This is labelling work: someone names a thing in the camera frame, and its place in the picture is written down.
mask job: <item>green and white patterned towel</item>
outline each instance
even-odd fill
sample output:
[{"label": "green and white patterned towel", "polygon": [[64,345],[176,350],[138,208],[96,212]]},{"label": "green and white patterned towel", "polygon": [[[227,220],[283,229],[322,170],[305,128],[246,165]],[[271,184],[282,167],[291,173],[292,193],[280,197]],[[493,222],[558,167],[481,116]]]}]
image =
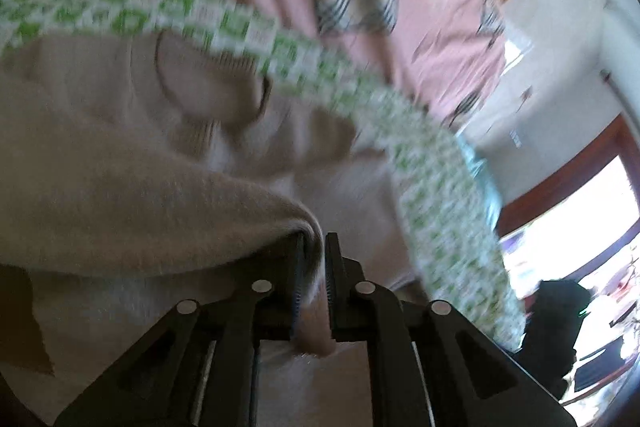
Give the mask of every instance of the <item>green and white patterned towel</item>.
[{"label": "green and white patterned towel", "polygon": [[455,137],[376,73],[233,0],[0,0],[0,50],[47,32],[161,28],[212,52],[251,55],[274,89],[351,118],[358,140],[386,150],[393,165],[404,231],[428,295],[450,301],[503,346],[518,346],[524,311]]}]

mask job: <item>wooden window frame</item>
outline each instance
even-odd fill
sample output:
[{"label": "wooden window frame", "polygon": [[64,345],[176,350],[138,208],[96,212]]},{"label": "wooden window frame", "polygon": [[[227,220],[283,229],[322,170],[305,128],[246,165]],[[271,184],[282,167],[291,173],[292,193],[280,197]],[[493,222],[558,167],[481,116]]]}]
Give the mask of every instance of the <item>wooden window frame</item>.
[{"label": "wooden window frame", "polygon": [[[556,204],[574,194],[617,156],[620,157],[625,167],[636,196],[636,203],[640,208],[640,148],[626,124],[625,118],[620,114],[569,163],[554,172],[541,184],[505,206],[498,220],[498,235],[504,237],[540,217]],[[640,219],[609,248],[564,279],[578,281],[583,279],[605,264],[639,233]]]}]

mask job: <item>window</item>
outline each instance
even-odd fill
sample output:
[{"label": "window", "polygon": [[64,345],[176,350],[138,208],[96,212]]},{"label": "window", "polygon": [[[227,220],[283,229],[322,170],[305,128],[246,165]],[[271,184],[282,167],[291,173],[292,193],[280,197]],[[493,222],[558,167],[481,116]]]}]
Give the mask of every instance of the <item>window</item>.
[{"label": "window", "polygon": [[518,297],[530,295],[540,280],[562,279],[585,266],[639,217],[617,156],[571,196],[501,241]]},{"label": "window", "polygon": [[567,165],[503,210],[498,233],[519,297],[582,280],[640,234],[640,150],[617,117]]}]

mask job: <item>light blue cloth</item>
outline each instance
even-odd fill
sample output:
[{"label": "light blue cloth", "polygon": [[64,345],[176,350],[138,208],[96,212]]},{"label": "light blue cloth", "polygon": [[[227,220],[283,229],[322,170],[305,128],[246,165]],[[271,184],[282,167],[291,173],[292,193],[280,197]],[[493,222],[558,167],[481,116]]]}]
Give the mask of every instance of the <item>light blue cloth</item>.
[{"label": "light blue cloth", "polygon": [[469,169],[471,176],[475,179],[476,184],[482,192],[484,199],[484,210],[486,213],[486,222],[492,230],[498,224],[500,211],[502,209],[502,196],[495,184],[494,177],[489,170],[485,158],[478,156],[476,151],[469,145],[462,136],[456,136],[460,150],[465,159],[466,168]]}]

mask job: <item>metal screw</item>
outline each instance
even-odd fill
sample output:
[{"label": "metal screw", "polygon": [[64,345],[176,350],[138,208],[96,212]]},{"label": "metal screw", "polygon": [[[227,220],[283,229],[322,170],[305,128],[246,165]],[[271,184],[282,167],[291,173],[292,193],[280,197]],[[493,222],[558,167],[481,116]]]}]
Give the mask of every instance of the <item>metal screw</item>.
[{"label": "metal screw", "polygon": [[376,291],[376,285],[369,281],[360,281],[356,284],[356,292],[362,293],[363,295],[370,295],[374,291]]},{"label": "metal screw", "polygon": [[186,301],[178,302],[178,305],[175,308],[178,310],[180,315],[190,315],[198,309],[198,303],[187,299]]},{"label": "metal screw", "polygon": [[267,293],[271,288],[273,288],[273,284],[265,279],[254,281],[251,285],[251,289],[256,293]]},{"label": "metal screw", "polygon": [[451,304],[445,301],[435,301],[431,303],[431,310],[436,315],[449,315],[451,312]]}]

